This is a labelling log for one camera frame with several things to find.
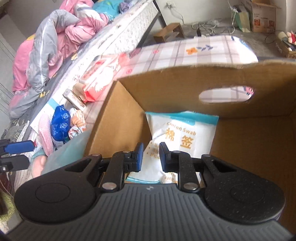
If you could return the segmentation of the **white cotton swab bag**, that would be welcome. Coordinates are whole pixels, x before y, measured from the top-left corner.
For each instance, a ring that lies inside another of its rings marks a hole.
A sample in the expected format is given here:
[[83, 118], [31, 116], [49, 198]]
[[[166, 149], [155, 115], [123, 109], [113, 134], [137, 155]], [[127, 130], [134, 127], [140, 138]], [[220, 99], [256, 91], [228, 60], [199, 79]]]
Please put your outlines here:
[[146, 112], [152, 139], [145, 148], [140, 172], [131, 172], [127, 181], [141, 184], [177, 183], [176, 171], [164, 172], [159, 144], [170, 151], [182, 151], [193, 158], [210, 153], [219, 117], [190, 111], [180, 113]]

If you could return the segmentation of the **teal woven cloth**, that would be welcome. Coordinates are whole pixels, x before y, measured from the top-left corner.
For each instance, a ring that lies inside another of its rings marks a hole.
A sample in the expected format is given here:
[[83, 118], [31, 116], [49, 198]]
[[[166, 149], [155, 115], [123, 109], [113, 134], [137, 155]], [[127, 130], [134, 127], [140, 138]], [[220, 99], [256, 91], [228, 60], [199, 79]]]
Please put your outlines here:
[[[69, 165], [83, 157], [86, 145], [88, 143], [91, 131], [87, 130], [77, 137], [74, 137], [66, 144], [62, 145], [58, 150], [54, 151], [49, 157], [47, 157], [46, 164], [41, 175], [48, 172], [59, 169], [63, 166]], [[39, 148], [36, 153], [32, 156], [32, 165], [34, 158], [37, 156], [45, 155], [44, 149]]]

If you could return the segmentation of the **blue plastic bag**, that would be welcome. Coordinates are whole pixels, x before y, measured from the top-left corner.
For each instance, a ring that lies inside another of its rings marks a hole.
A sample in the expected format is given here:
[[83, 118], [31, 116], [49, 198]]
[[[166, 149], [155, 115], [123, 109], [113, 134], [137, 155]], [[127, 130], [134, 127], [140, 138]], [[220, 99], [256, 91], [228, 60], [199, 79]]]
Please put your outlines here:
[[66, 143], [69, 140], [70, 120], [70, 113], [64, 105], [57, 106], [50, 125], [51, 136], [55, 141]]

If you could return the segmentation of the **pink plush toy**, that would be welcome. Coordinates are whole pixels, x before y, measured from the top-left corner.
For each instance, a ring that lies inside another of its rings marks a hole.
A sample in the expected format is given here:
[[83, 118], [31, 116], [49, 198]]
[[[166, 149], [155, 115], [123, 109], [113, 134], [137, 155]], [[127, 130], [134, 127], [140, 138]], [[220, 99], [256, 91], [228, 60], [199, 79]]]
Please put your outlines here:
[[33, 165], [32, 165], [32, 177], [36, 178], [41, 176], [41, 173], [44, 169], [44, 166], [47, 161], [47, 156], [41, 155], [34, 158]]

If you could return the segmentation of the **grey yellow flower bedsheet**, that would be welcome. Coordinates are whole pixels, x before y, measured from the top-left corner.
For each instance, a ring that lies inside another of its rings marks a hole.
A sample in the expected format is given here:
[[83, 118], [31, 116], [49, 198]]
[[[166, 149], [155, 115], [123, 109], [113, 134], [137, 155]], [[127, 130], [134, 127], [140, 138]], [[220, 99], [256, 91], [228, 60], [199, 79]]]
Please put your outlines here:
[[60, 69], [54, 74], [54, 76], [47, 83], [45, 90], [40, 94], [37, 101], [18, 119], [12, 119], [10, 123], [1, 131], [1, 140], [9, 139], [12, 142], [25, 141], [29, 139], [29, 135], [32, 131], [30, 123], [49, 101], [54, 91], [59, 88], [59, 84], [72, 65], [72, 62], [77, 58], [77, 53], [68, 57]]

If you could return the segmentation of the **small beige carton box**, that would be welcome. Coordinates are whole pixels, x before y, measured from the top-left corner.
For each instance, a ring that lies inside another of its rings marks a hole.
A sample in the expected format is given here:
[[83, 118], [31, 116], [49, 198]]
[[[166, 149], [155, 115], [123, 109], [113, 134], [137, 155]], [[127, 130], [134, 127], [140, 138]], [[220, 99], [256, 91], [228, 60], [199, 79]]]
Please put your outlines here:
[[76, 83], [71, 89], [67, 88], [63, 93], [63, 97], [65, 97], [76, 109], [81, 111], [85, 111], [86, 104], [85, 98], [82, 94], [83, 84]]

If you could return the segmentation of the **large brown cardboard box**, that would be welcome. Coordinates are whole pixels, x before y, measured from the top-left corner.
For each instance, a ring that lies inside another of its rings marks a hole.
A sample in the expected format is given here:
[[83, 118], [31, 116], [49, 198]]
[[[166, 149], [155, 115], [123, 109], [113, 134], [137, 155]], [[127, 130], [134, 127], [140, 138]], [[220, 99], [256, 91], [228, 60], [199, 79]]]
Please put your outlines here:
[[211, 154], [273, 181], [285, 193], [280, 222], [295, 231], [295, 63], [178, 66], [112, 84], [85, 155], [147, 144], [146, 112], [219, 117]]

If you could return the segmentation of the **pink wet wipes pack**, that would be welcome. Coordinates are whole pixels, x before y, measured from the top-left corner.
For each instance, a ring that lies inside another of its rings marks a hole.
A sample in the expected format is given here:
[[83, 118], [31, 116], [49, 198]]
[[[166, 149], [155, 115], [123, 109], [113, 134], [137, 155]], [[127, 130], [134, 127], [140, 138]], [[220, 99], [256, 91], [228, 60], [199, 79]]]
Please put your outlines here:
[[112, 82], [114, 75], [129, 60], [127, 53], [96, 56], [73, 86], [74, 93], [85, 103], [97, 101], [107, 85]]

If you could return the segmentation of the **pink grey floral quilt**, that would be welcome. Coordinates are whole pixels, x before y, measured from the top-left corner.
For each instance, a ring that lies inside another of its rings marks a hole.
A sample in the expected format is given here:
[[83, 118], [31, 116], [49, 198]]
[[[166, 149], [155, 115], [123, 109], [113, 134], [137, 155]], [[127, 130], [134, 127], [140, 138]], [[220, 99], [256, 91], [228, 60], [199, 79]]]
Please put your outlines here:
[[20, 118], [38, 99], [63, 61], [110, 21], [93, 1], [63, 1], [19, 46], [13, 63], [9, 117]]

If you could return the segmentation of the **small wooden stool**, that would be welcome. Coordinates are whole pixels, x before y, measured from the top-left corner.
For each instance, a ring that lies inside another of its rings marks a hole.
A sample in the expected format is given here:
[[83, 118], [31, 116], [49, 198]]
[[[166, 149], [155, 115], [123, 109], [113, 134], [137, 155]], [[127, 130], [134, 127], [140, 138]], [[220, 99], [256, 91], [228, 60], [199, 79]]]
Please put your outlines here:
[[157, 44], [165, 43], [171, 38], [184, 39], [184, 31], [180, 23], [170, 23], [166, 27], [154, 34], [154, 40]]

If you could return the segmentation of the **teal pillow on bed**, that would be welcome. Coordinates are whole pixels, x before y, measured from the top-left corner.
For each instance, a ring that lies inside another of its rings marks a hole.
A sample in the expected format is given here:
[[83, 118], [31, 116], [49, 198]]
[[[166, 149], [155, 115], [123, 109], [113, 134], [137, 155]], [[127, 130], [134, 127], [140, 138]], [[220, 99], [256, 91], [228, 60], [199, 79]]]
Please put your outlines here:
[[99, 14], [104, 14], [110, 21], [114, 20], [119, 14], [125, 13], [130, 9], [130, 5], [123, 0], [104, 0], [97, 1], [93, 10]]

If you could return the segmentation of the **green paper bag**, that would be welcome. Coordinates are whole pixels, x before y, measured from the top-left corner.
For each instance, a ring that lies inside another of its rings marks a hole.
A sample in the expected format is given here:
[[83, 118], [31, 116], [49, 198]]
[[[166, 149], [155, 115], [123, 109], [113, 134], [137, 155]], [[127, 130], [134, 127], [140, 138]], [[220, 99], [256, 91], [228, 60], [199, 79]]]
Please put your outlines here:
[[249, 20], [249, 13], [247, 11], [244, 12], [235, 12], [235, 22], [238, 25], [238, 28], [244, 33], [250, 33], [250, 20]]

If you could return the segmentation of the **box with plush doll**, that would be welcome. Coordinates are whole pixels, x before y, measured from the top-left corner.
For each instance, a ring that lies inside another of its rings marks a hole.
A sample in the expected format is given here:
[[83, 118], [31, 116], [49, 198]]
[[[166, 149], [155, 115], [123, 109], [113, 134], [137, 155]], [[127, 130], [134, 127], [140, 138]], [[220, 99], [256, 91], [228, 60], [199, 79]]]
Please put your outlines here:
[[279, 32], [276, 37], [275, 46], [284, 56], [288, 59], [295, 59], [296, 58], [296, 37], [293, 31], [290, 32]]

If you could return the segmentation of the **wall power socket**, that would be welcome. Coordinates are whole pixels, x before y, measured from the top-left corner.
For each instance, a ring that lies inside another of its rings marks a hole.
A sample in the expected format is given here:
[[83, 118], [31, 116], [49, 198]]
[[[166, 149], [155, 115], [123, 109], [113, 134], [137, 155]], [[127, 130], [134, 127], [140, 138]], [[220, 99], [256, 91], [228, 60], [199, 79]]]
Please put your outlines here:
[[176, 5], [175, 5], [175, 3], [173, 1], [168, 1], [166, 3], [166, 5], [167, 5], [168, 9], [173, 9], [173, 8], [176, 7]]

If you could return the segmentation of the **open cardboard box by wall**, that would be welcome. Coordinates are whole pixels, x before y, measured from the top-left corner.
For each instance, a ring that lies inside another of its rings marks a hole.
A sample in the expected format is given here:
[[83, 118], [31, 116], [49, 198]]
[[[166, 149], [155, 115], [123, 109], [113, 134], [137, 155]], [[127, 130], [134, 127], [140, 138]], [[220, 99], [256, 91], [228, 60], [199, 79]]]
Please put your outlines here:
[[243, 0], [240, 3], [250, 15], [251, 29], [255, 33], [274, 33], [277, 6], [269, 0]]

